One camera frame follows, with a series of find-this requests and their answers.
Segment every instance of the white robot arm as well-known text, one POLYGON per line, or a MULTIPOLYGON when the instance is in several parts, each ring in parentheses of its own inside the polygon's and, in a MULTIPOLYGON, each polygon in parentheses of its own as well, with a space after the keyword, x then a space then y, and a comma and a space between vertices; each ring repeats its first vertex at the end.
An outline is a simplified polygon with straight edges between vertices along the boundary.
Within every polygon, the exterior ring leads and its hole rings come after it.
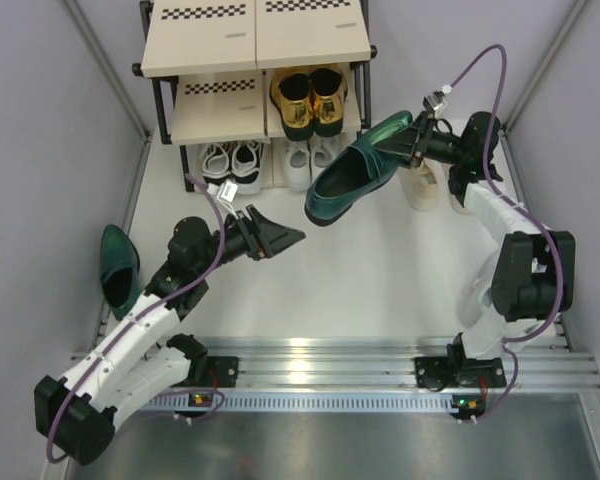
POLYGON ((258 261, 305 238, 299 230, 266 219, 252 205, 246 210, 250 218, 241 211, 227 217, 223 247, 219 232, 210 233, 202 219, 181 220, 169 241, 167 261, 131 312, 59 379, 46 376, 38 383, 34 390, 36 429, 48 438, 50 461, 58 461, 50 454, 56 445, 81 465, 93 462, 129 416, 173 385, 235 385, 237 359, 229 357, 228 362, 235 363, 226 372, 218 372, 220 359, 226 357, 208 357, 206 347, 192 335, 171 337, 151 358, 146 353, 177 327, 208 291, 201 272, 209 271, 214 257, 219 259, 217 265, 243 255, 258 261), (214 371, 209 372, 212 362, 214 371), (217 385, 221 373, 223 380, 233 384, 217 385))

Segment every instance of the teal dress shoe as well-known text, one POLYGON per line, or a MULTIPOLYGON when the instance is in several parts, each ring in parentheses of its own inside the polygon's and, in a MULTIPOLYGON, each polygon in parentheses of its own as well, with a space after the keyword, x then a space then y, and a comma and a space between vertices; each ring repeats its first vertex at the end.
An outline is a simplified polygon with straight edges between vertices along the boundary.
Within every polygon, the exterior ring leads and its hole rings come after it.
POLYGON ((401 160, 376 150, 374 145, 404 130, 412 121, 410 112, 395 113, 338 155, 307 190, 307 218, 320 227, 331 225, 356 201, 387 183, 401 160))
POLYGON ((142 293, 139 271, 136 247, 120 228, 107 225, 100 242, 100 285, 111 313, 118 320, 131 311, 142 293))

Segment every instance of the gold shoe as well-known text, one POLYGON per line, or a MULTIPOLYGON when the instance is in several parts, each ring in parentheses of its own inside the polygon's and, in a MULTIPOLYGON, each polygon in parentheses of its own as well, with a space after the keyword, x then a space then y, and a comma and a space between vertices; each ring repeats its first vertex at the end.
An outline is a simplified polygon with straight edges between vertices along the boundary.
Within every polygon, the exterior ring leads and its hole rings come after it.
POLYGON ((313 127, 321 137, 342 132, 347 80, 337 65, 319 65, 311 69, 313 89, 313 127))
POLYGON ((269 98, 280 113, 282 129, 293 142, 313 136, 311 81, 300 67, 276 70, 269 89, 269 98))

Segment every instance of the floor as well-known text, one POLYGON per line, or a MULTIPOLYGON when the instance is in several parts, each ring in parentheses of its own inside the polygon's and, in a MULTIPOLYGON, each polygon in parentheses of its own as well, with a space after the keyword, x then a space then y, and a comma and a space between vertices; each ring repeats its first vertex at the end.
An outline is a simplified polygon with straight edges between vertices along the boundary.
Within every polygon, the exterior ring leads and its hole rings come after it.
MULTIPOLYGON (((500 149, 496 163, 508 178, 500 149)), ((452 210, 437 165, 435 173, 442 183, 435 210, 411 209, 394 178, 328 228, 311 224, 304 195, 286 188, 239 197, 236 208, 252 203, 307 238, 274 259, 240 258, 214 272, 209 292, 180 331, 206 337, 455 336, 464 329, 458 315, 463 300, 497 245, 476 218, 452 210)), ((204 197, 184 191, 177 148, 154 137, 130 233, 144 282, 165 261, 173 227, 187 216, 217 228, 204 197)))
POLYGON ((224 413, 192 427, 134 420, 67 479, 600 479, 576 396, 515 395, 478 426, 446 414, 224 413))

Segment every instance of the white table surface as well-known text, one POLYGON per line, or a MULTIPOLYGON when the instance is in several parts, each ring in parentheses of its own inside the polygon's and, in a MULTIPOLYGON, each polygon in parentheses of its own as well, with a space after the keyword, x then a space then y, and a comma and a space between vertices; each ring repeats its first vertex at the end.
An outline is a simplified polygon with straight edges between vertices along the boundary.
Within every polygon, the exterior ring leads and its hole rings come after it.
MULTIPOLYGON (((500 147, 496 164, 513 191, 500 147)), ((463 329, 456 312, 497 245, 476 218, 451 208, 442 170, 434 164, 434 172, 441 183, 435 210, 411 209, 394 178, 327 228, 311 224, 304 195, 286 188, 239 197, 236 208, 252 203, 307 238, 271 260, 240 258, 212 273, 209 292, 179 331, 205 337, 455 336, 463 329)), ((154 136, 130 233, 145 283, 166 260, 173 227, 187 216, 217 229, 205 198, 183 188, 177 147, 154 136)))

